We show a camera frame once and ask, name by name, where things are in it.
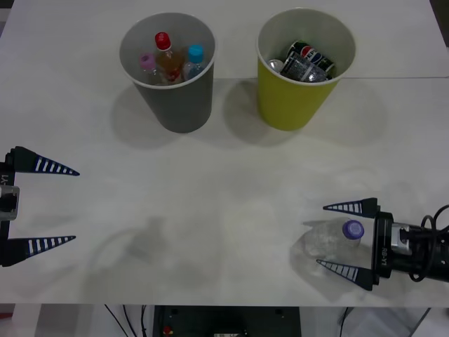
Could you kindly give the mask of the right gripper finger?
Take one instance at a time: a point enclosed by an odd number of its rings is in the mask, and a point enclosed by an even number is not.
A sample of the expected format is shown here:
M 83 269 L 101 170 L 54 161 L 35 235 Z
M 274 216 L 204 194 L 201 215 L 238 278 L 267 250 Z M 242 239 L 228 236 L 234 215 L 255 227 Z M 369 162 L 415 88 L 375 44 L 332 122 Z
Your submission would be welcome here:
M 371 269 L 316 259 L 316 263 L 358 287 L 372 291 L 379 282 Z
M 379 211 L 379 205 L 377 203 L 377 198 L 371 197 L 356 201 L 346 201 L 336 204 L 329 204 L 324 206 L 323 210 L 349 214 L 351 216 L 358 216 L 362 218 L 374 219 L 377 212 Z

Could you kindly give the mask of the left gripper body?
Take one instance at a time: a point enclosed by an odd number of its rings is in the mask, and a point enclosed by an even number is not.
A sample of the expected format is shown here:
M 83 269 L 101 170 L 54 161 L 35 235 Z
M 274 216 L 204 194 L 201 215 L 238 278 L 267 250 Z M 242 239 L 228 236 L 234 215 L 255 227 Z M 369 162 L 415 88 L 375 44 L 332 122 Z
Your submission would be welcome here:
M 1 244 L 8 239 L 9 225 L 16 219 L 15 172 L 1 163 Z

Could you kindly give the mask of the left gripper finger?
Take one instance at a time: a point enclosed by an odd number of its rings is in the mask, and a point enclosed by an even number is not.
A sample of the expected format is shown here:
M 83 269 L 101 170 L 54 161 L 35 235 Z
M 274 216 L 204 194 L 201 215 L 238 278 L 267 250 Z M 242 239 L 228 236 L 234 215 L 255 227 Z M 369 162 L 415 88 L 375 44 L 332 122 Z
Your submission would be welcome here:
M 19 173 L 80 176 L 78 171 L 21 146 L 12 148 L 6 154 L 6 164 Z
M 35 237 L 1 241 L 1 267 L 10 267 L 76 239 L 76 236 Z

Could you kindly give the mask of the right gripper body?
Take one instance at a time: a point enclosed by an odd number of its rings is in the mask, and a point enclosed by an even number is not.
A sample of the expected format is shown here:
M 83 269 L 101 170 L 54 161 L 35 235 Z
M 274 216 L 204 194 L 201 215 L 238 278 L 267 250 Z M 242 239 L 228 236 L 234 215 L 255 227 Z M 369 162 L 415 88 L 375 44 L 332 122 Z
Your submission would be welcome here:
M 378 211 L 375 216 L 372 272 L 373 279 L 390 278 L 393 270 L 391 230 L 394 219 L 391 213 Z

